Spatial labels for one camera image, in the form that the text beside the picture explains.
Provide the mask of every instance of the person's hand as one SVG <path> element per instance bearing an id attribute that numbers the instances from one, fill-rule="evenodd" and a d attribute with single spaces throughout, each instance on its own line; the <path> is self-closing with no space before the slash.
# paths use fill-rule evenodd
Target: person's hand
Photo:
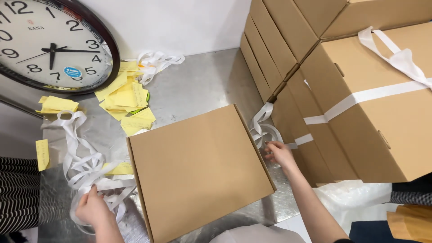
<path id="1" fill-rule="evenodd" d="M 271 162 L 278 163 L 283 169 L 287 170 L 298 168 L 291 150 L 285 144 L 279 141 L 265 142 L 265 144 L 267 147 L 264 150 L 272 152 L 265 156 Z"/>
<path id="2" fill-rule="evenodd" d="M 113 220 L 115 222 L 114 214 L 109 211 L 103 195 L 98 195 L 96 185 L 93 185 L 92 189 L 83 195 L 76 208 L 75 215 L 81 221 L 91 224 L 95 230 L 103 227 L 107 222 Z"/>

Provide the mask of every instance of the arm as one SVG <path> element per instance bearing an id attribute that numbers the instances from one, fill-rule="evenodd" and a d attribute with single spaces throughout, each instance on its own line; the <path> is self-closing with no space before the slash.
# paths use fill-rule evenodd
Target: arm
<path id="1" fill-rule="evenodd" d="M 277 141 L 266 142 L 266 144 L 265 151 L 273 152 L 266 155 L 266 158 L 280 164 L 290 181 L 294 199 L 311 241 L 313 243 L 333 243 L 340 239 L 348 239 L 346 233 L 327 211 L 300 172 L 291 150 Z"/>
<path id="2" fill-rule="evenodd" d="M 93 185 L 90 192 L 79 201 L 75 215 L 93 226 L 96 243 L 124 243 L 115 216 L 102 198 L 103 195 L 98 196 L 98 189 Z"/>

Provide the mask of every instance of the stainless steel table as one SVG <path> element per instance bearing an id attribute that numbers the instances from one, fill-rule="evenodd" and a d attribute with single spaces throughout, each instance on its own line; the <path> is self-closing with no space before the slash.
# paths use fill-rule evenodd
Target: stainless steel table
<path id="1" fill-rule="evenodd" d="M 250 120 L 263 106 L 238 48 L 188 56 L 184 63 L 172 65 L 159 73 L 146 88 L 151 94 L 149 106 L 157 118 L 152 129 L 233 103 L 237 104 L 244 118 Z M 80 103 L 87 115 L 87 121 L 78 131 L 79 136 L 87 139 L 107 162 L 128 160 L 126 134 L 120 122 L 99 107 L 94 94 L 71 98 Z M 82 233 L 69 217 L 75 192 L 67 186 L 60 164 L 66 153 L 64 130 L 45 129 L 43 136 L 49 141 L 52 168 L 43 171 L 41 176 L 38 242 L 94 242 L 94 236 Z M 86 150 L 82 150 L 85 154 L 80 154 L 80 149 L 79 156 L 87 155 Z M 277 187 L 275 194 L 173 242 L 206 243 L 228 229 L 257 223 L 270 226 L 297 215 L 299 210 L 282 170 L 272 163 L 266 165 Z M 125 203 L 127 212 L 119 225 L 125 242 L 149 242 L 136 190 Z"/>

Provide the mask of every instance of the clock numeral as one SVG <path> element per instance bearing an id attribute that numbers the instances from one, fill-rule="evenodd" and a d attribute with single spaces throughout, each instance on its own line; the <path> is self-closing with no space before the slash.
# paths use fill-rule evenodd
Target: clock numeral
<path id="1" fill-rule="evenodd" d="M 60 80 L 60 73 L 52 73 L 50 75 L 57 74 L 57 80 Z"/>
<path id="2" fill-rule="evenodd" d="M 0 11 L 0 15 L 3 16 L 3 18 L 10 23 L 10 20 L 1 11 Z"/>
<path id="3" fill-rule="evenodd" d="M 98 61 L 98 62 L 102 62 L 102 59 L 99 59 L 99 57 L 97 55 L 95 55 L 92 59 L 92 61 Z"/>
<path id="4" fill-rule="evenodd" d="M 21 12 L 23 9 L 26 9 L 26 8 L 27 8 L 27 4 L 24 3 L 24 2 L 21 2 L 21 1 L 13 1 L 13 2 L 10 3 L 10 5 L 12 5 L 13 7 L 15 7 L 15 4 L 17 4 L 17 3 L 22 4 L 22 8 L 18 9 L 18 14 L 23 14 L 23 13 L 33 13 L 33 11 L 30 11 L 30 12 Z M 7 3 L 7 2 L 5 2 L 4 5 L 6 5 L 6 6 L 10 9 L 10 11 L 12 11 L 13 14 L 16 14 L 16 12 L 13 10 L 13 8 L 12 8 L 12 7 Z"/>
<path id="5" fill-rule="evenodd" d="M 91 73 L 91 74 L 87 73 L 88 75 L 96 74 L 96 70 L 93 70 L 93 69 L 90 69 L 90 70 L 89 70 L 89 68 L 93 68 L 93 67 L 85 68 L 86 72 L 91 72 L 91 71 L 93 71 L 93 73 Z"/>
<path id="6" fill-rule="evenodd" d="M 66 21 L 66 24 L 69 25 L 70 22 L 74 22 L 75 23 L 75 25 L 70 28 L 70 31 L 83 30 L 83 29 L 74 29 L 75 27 L 77 27 L 79 25 L 78 21 L 76 21 L 76 20 L 69 20 L 69 21 Z"/>
<path id="7" fill-rule="evenodd" d="M 32 72 L 32 73 L 42 72 L 42 68 L 38 67 L 35 64 L 27 65 L 27 68 L 30 69 L 30 72 Z"/>
<path id="8" fill-rule="evenodd" d="M 95 45 L 96 46 L 96 47 L 89 46 L 90 49 L 98 49 L 99 48 L 99 45 L 97 44 L 98 43 L 97 41 L 95 41 L 95 40 L 88 40 L 88 41 L 86 41 L 87 44 L 89 42 L 93 42 L 93 44 L 90 44 L 90 45 Z"/>
<path id="9" fill-rule="evenodd" d="M 17 58 L 17 57 L 19 57 L 18 52 L 16 52 L 15 50 L 12 50 L 12 49 L 8 49 L 8 48 L 6 48 L 6 49 L 1 50 L 1 52 L 2 52 L 3 54 L 5 54 L 5 55 L 8 55 L 8 56 L 10 56 L 10 55 L 15 55 L 15 57 L 9 57 L 9 58 Z"/>
<path id="10" fill-rule="evenodd" d="M 6 32 L 6 31 L 4 31 L 4 30 L 1 30 L 1 29 L 0 29 L 0 32 L 5 33 L 5 34 L 9 37 L 8 39 L 5 39 L 5 38 L 3 38 L 3 37 L 0 35 L 0 39 L 2 39 L 2 40 L 4 40 L 4 41 L 11 41 L 11 40 L 12 40 L 12 36 L 11 36 L 8 32 Z"/>
<path id="11" fill-rule="evenodd" d="M 49 7 L 46 7 L 45 9 L 46 9 L 48 12 L 50 12 L 50 14 L 51 14 L 51 16 L 53 16 L 53 18 L 55 18 L 54 14 L 51 12 L 51 10 L 50 10 Z"/>

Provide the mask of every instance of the blue sticker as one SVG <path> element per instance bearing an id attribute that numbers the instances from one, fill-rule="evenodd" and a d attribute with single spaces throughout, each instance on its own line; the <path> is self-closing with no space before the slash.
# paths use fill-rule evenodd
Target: blue sticker
<path id="1" fill-rule="evenodd" d="M 64 73 L 71 78 L 79 78 L 81 77 L 81 71 L 74 67 L 65 67 Z"/>

